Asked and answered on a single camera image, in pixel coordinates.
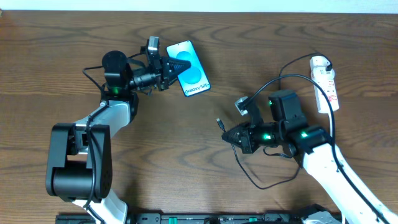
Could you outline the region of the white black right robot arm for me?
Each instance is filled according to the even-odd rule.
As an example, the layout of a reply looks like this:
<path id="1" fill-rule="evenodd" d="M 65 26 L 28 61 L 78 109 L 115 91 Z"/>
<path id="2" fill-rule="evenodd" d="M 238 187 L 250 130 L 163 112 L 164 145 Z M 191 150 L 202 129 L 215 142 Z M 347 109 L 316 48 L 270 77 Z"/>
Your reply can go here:
<path id="1" fill-rule="evenodd" d="M 309 125 L 294 91 L 272 93 L 269 104 L 272 122 L 263 122 L 256 104 L 250 103 L 244 113 L 251 120 L 224 132 L 222 139 L 244 154 L 282 146 L 284 156 L 295 159 L 324 188 L 349 223 L 397 223 L 397 214 L 356 175 L 330 134 L 319 125 Z"/>

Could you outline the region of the blue Galaxy smartphone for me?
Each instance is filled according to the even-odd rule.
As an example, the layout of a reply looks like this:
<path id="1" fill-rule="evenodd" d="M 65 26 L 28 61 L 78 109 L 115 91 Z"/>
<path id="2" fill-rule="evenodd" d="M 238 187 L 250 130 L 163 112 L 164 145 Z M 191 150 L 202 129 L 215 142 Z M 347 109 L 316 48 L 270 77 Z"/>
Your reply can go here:
<path id="1" fill-rule="evenodd" d="M 191 63 L 191 67 L 178 76 L 181 89 L 186 97 L 211 89 L 210 81 L 191 40 L 170 45 L 166 47 L 166 51 L 171 58 L 186 60 Z"/>

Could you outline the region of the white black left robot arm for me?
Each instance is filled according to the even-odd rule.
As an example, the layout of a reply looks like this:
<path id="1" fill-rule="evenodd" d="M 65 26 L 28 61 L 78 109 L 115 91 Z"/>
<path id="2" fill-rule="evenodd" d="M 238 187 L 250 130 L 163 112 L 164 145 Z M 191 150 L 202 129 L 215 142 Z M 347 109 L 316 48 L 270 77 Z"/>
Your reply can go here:
<path id="1" fill-rule="evenodd" d="M 46 191 L 85 209 L 94 223 L 134 223 L 127 203 L 111 188 L 111 138 L 136 116 L 137 92 L 164 91 L 191 67 L 189 61 L 162 57 L 152 47 L 142 47 L 140 53 L 147 63 L 118 50 L 106 53 L 99 107 L 81 120 L 52 128 Z"/>

